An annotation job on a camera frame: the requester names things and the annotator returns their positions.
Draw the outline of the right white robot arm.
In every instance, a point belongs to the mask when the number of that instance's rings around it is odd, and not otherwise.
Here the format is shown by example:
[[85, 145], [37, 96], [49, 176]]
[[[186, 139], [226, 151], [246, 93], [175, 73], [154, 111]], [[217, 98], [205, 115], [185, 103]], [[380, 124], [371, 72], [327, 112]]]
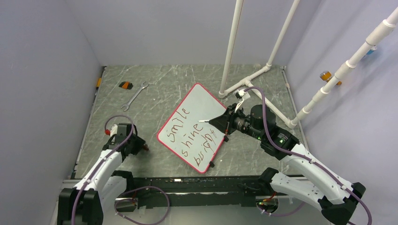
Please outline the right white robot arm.
[[268, 155], [297, 169], [309, 180], [305, 183], [268, 167], [258, 178], [258, 189], [263, 194], [290, 195], [312, 205], [335, 225], [350, 224], [366, 188], [339, 177], [320, 163], [298, 138], [276, 125], [276, 115], [267, 106], [255, 105], [245, 115], [233, 104], [208, 123], [225, 135], [239, 131], [259, 140]]

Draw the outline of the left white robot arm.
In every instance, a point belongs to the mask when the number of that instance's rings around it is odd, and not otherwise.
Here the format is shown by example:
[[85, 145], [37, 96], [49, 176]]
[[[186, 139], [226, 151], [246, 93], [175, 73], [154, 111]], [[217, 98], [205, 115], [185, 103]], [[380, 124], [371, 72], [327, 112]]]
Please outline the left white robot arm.
[[130, 123], [114, 124], [106, 130], [110, 136], [90, 171], [72, 188], [64, 188], [59, 195], [58, 225], [100, 225], [104, 212], [114, 205], [115, 199], [134, 193], [132, 172], [118, 170], [129, 155], [147, 150], [137, 127]]

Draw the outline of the red framed whiteboard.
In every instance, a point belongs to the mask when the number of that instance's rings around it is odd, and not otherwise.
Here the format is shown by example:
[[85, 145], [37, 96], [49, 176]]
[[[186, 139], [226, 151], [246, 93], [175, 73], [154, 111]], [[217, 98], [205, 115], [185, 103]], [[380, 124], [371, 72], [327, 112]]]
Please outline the red framed whiteboard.
[[222, 115], [226, 107], [196, 83], [157, 134], [158, 141], [199, 173], [205, 173], [220, 149], [224, 133], [198, 122]]

